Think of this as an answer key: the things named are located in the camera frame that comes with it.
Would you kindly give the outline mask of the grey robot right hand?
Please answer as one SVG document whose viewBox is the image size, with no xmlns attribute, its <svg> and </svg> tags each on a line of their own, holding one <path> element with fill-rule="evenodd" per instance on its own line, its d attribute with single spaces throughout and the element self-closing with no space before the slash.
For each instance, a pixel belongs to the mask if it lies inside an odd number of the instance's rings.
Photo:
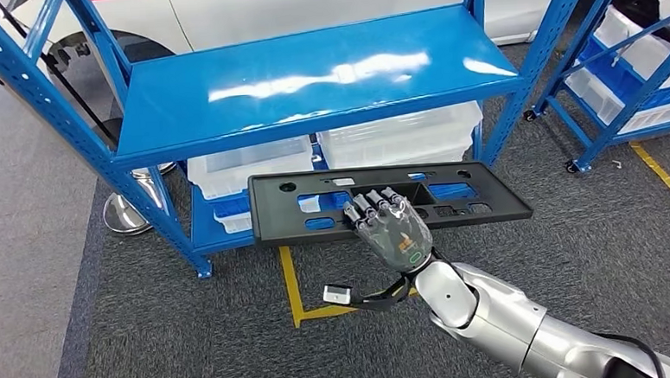
<svg viewBox="0 0 670 378">
<path fill-rule="evenodd" d="M 414 272 L 431 258 L 433 237 L 411 203 L 393 188 L 371 189 L 343 203 L 356 235 L 397 272 Z"/>
</svg>

